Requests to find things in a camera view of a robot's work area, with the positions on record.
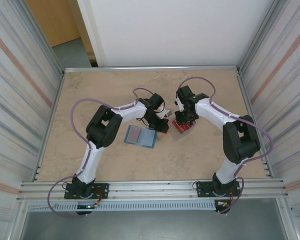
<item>orange wire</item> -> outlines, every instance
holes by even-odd
[[[229,191],[229,196],[230,196],[230,201],[231,201],[231,204],[232,204],[232,201],[234,199],[234,194],[232,193],[232,190]]]
[[[101,201],[101,199],[103,198],[102,192],[99,189],[94,189],[93,191],[94,191],[95,194],[99,194],[100,195],[99,201]]]

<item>white wall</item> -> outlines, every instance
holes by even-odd
[[[273,0],[78,0],[101,67],[237,65]]]

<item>metal bracket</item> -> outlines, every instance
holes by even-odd
[[[99,199],[100,195],[96,193],[94,190],[99,190],[102,194],[102,199],[108,198],[109,192],[109,183],[94,183],[92,185],[92,194],[84,199]],[[73,183],[68,183],[65,188],[64,199],[83,199],[76,192],[75,185]]]
[[[215,193],[212,182],[211,181],[197,181],[196,182],[196,193],[198,198],[211,198],[211,197],[230,197],[230,192],[232,192],[233,197],[239,196],[240,193],[240,185],[239,182],[235,181],[232,184],[228,191],[223,195],[218,195]]]

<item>cable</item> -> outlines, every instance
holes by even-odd
[[[220,212],[219,212],[220,214],[223,214],[223,213],[228,212],[234,205],[237,204],[239,198],[240,198],[241,195],[242,195],[242,192],[243,192],[244,186],[245,186],[245,181],[244,181],[244,179],[243,179],[242,177],[240,177],[240,176],[238,176],[237,179],[241,179],[241,181],[242,181],[241,191],[240,191],[238,197],[234,200],[234,202],[233,202],[230,206],[228,206],[226,209],[220,211]]]
[[[63,182],[62,184],[61,184],[61,187],[64,189],[64,190],[67,190],[67,187],[64,187],[64,184],[68,184],[67,182]]]
[[[194,182],[192,183],[192,188],[195,189],[195,190],[197,190],[197,188],[194,188],[194,185],[195,185],[196,183],[199,183],[199,182],[200,182],[200,181],[198,181],[198,180],[197,180],[197,181],[194,181]]]
[[[156,114],[159,114],[159,113],[162,113],[164,110],[165,110],[165,107],[166,107],[166,102],[163,101],[163,108],[161,111],[154,111]]]
[[[232,201],[234,200],[234,194],[233,194],[232,190],[229,191],[229,196],[230,196],[230,202],[232,204]]]
[[[149,127],[149,125],[147,125],[144,121],[144,118],[136,118],[138,121],[142,121],[144,125],[146,125],[147,127]]]
[[[96,195],[100,195],[99,201],[101,201],[104,198],[102,192],[99,189],[94,189],[93,191]]]
[[[257,159],[262,159],[262,158],[268,156],[268,155],[272,152],[272,150],[274,149],[274,141],[273,141],[272,137],[270,136],[270,134],[269,134],[266,130],[264,130],[262,127],[260,127],[260,126],[258,126],[258,125],[256,125],[256,124],[254,124],[254,123],[252,123],[252,122],[250,122],[250,121],[241,119],[241,118],[236,117],[236,116],[232,116],[232,115],[228,114],[227,112],[221,110],[220,108],[216,107],[216,106],[214,105],[214,103],[212,102],[212,99],[213,99],[214,95],[216,94],[217,90],[216,90],[215,85],[214,85],[211,81],[209,81],[208,79],[206,79],[206,78],[204,78],[204,77],[201,77],[201,76],[192,76],[192,77],[189,77],[189,78],[185,79],[184,81],[182,81],[182,82],[180,83],[178,89],[180,89],[181,86],[182,86],[185,82],[187,82],[187,81],[189,81],[189,80],[191,80],[191,79],[201,79],[201,80],[205,80],[206,82],[208,82],[208,83],[211,85],[211,87],[213,88],[213,94],[211,95],[211,97],[210,97],[210,99],[209,99],[209,103],[210,103],[211,107],[213,107],[213,108],[214,108],[215,110],[217,110],[219,113],[228,116],[229,118],[238,120],[238,121],[240,121],[240,122],[242,122],[242,123],[248,124],[248,125],[250,125],[250,126],[252,126],[252,127],[256,128],[256,129],[258,129],[258,130],[260,130],[261,132],[263,132],[263,133],[268,137],[268,139],[269,139],[269,141],[270,141],[270,149],[269,149],[267,152],[265,152],[264,154],[262,154],[262,155],[260,155],[260,156],[256,156],[256,157],[253,157],[253,158],[249,158],[249,159],[247,159],[247,160],[245,160],[245,161],[242,161],[242,162],[241,162],[241,165],[240,165],[240,166],[238,167],[238,169],[234,172],[233,176],[234,176],[235,178],[237,178],[237,179],[241,179],[241,181],[242,181],[241,191],[240,191],[240,193],[239,193],[239,196],[238,196],[238,197],[236,198],[236,200],[233,202],[233,204],[231,204],[231,205],[230,205],[229,207],[227,207],[225,210],[222,210],[222,211],[219,212],[220,214],[222,214],[222,213],[225,213],[225,212],[227,212],[228,210],[230,210],[230,209],[238,202],[238,200],[239,200],[239,198],[241,197],[242,192],[243,192],[243,190],[244,190],[244,185],[245,185],[244,179],[243,179],[242,177],[240,177],[240,176],[237,176],[237,174],[239,173],[239,171],[242,169],[242,167],[244,166],[244,164],[246,164],[246,163],[248,163],[248,162],[251,162],[251,161],[254,161],[254,160],[257,160]]]
[[[82,167],[82,170],[79,172],[79,173],[76,173],[72,176],[67,176],[67,177],[64,177],[62,179],[60,179],[59,181],[57,181],[55,184],[52,185],[52,187],[50,188],[49,192],[48,192],[48,196],[47,196],[47,204],[48,204],[48,207],[49,209],[56,215],[60,216],[60,217],[63,217],[63,218],[82,218],[84,217],[85,215],[66,215],[66,214],[62,214],[62,213],[59,213],[57,211],[55,211],[53,209],[53,207],[51,206],[51,203],[50,203],[50,195],[52,193],[52,190],[61,182],[64,182],[65,180],[67,179],[72,179],[72,178],[76,178],[78,177],[80,174],[83,173],[83,171],[86,169],[86,166],[87,166],[87,163],[88,163],[88,160],[89,160],[89,157],[90,157],[90,154],[91,154],[91,144],[89,143],[89,141],[83,136],[80,134],[80,132],[77,130],[76,126],[75,126],[75,123],[74,123],[74,111],[75,111],[75,108],[77,107],[78,104],[82,103],[82,102],[95,102],[95,103],[98,103],[98,104],[101,104],[101,105],[104,105],[110,109],[113,109],[113,110],[117,110],[117,111],[120,111],[120,110],[126,110],[126,109],[130,109],[132,107],[134,107],[137,103],[138,103],[138,95],[135,93],[136,90],[145,90],[151,94],[153,94],[150,90],[146,89],[146,88],[143,88],[143,87],[137,87],[135,89],[132,90],[132,93],[135,95],[135,103],[132,103],[128,106],[125,106],[125,107],[122,107],[122,108],[118,108],[118,107],[113,107],[109,104],[106,104],[105,102],[103,101],[100,101],[100,100],[97,100],[97,99],[93,99],[93,98],[84,98],[84,99],[81,99],[79,101],[77,101],[72,109],[71,109],[71,112],[70,112],[70,122],[71,122],[71,126],[72,126],[72,129],[74,130],[74,132],[89,146],[89,151],[87,153],[87,156],[86,156],[86,159],[84,161],[84,164],[83,164],[83,167]]]

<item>aluminum frame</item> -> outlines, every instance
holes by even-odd
[[[237,70],[235,65],[205,65],[205,66],[103,66],[66,68],[65,73],[93,72],[126,72],[126,71],[194,71],[194,70]]]
[[[176,181],[98,181],[109,183],[108,198],[102,201],[170,201],[170,200],[220,200],[225,197],[197,196],[193,188],[195,180]],[[45,202],[54,182],[24,182],[17,202]],[[64,199],[65,190],[57,185],[50,196],[52,202],[91,202],[91,199]],[[285,184],[279,178],[255,178],[244,180],[242,199],[269,199],[288,197]]]
[[[151,66],[151,67],[99,67],[99,68],[66,68],[65,73],[74,72],[119,72],[119,71],[184,71],[184,70],[235,70],[237,80],[241,89],[243,100],[245,102],[248,113],[253,117],[253,110],[243,85],[242,78],[237,71],[236,66],[221,65],[221,66]],[[60,83],[57,96],[54,102],[51,118],[49,121],[48,129],[44,138],[42,149],[40,152],[40,163],[45,152],[49,133],[51,130],[53,118],[57,109],[58,100],[60,97],[61,89],[64,82],[64,76]],[[271,169],[268,171],[268,165],[264,162],[264,169],[266,174],[271,174]],[[105,202],[111,201],[198,201],[202,200],[218,200],[219,197],[210,198],[198,198],[197,192],[193,189],[192,184],[194,180],[177,180],[177,181],[111,181],[108,199],[104,199]],[[295,225],[291,220],[290,213],[283,211],[283,208],[287,208],[285,205],[281,207],[288,197],[285,185],[282,179],[279,178],[258,178],[258,179],[245,179],[245,187],[242,199],[269,199],[274,198],[277,200],[278,209],[284,227],[286,229],[288,239],[296,239],[298,235],[295,229]],[[20,188],[20,194],[17,197],[16,207],[14,211],[14,221],[9,226],[7,232],[7,239],[19,239],[22,234],[22,229],[25,224],[26,216],[29,207],[33,203],[46,202],[48,192],[54,182],[24,182]],[[56,186],[51,194],[51,201],[57,203],[66,202],[91,202],[91,200],[69,200],[64,199],[64,189]]]

